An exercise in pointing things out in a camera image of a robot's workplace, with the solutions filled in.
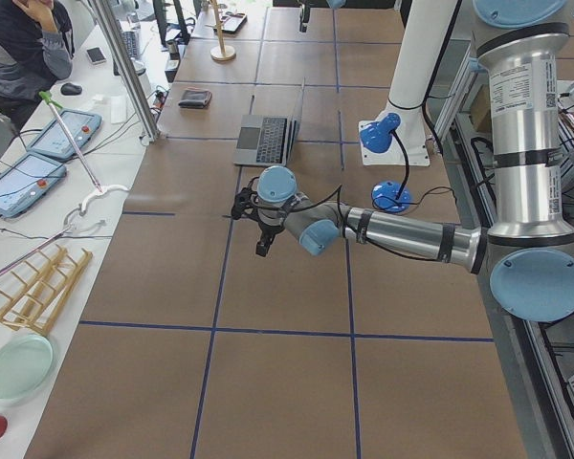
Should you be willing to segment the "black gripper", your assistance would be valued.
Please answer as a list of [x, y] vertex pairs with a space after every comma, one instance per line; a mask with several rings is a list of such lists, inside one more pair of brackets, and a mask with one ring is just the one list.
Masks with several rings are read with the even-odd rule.
[[283, 225], [279, 220], [267, 217], [261, 210], [257, 210], [255, 215], [257, 224], [261, 230], [261, 235], [255, 245], [255, 254], [266, 257], [273, 245], [275, 237], [283, 232]]

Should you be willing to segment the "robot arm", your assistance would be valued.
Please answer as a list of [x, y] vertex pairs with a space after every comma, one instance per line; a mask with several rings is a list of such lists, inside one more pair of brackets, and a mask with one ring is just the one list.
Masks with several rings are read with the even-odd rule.
[[265, 169], [252, 199], [265, 255], [290, 232], [311, 254], [344, 237], [417, 261], [490, 274], [508, 313], [551, 322], [574, 313], [574, 228], [563, 219], [556, 56], [569, 37], [564, 1], [476, 1], [476, 57], [489, 76], [496, 220], [460, 229], [353, 208], [331, 194], [312, 203], [294, 173]]

